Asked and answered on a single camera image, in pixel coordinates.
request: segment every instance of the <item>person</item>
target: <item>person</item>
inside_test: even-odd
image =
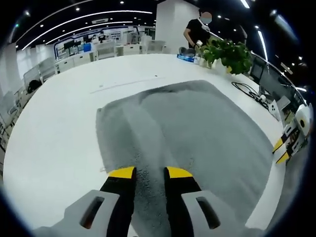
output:
[[[189,43],[189,48],[194,48],[198,40],[205,45],[210,38],[210,30],[207,25],[212,22],[212,14],[206,9],[200,9],[198,12],[199,18],[189,21],[183,33]]]

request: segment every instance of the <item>potted plant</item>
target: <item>potted plant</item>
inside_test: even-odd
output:
[[[212,40],[201,47],[200,51],[208,65],[217,60],[216,64],[227,68],[226,73],[237,75],[250,70],[250,52],[241,42],[234,44],[231,40]]]

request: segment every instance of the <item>black cable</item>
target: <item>black cable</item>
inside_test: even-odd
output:
[[[232,82],[232,85],[236,87],[238,90],[241,90],[243,93],[257,101],[260,105],[262,105],[265,109],[269,109],[268,103],[267,102],[262,102],[260,95],[250,86],[245,83],[239,83],[239,82]],[[248,89],[248,92],[244,91],[241,87],[244,87]]]

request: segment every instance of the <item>gray towel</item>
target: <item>gray towel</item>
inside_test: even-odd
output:
[[[98,109],[107,172],[137,167],[132,225],[140,237],[170,236],[162,170],[191,172],[245,224],[265,188],[272,145],[258,125],[210,83],[172,84]]]

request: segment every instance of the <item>white tabletop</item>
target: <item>white tabletop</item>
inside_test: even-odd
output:
[[[244,75],[233,78],[258,90]],[[45,82],[13,129],[4,160],[4,186],[18,215],[32,229],[52,226],[63,218],[67,206],[104,184],[107,174],[95,131],[98,108],[151,88],[200,79],[242,108],[272,144],[281,136],[282,125],[234,88],[230,79],[175,55],[131,55],[81,65]],[[281,181],[269,178],[273,190],[282,189],[284,173],[276,174],[280,172]],[[277,204],[278,194],[272,196]]]

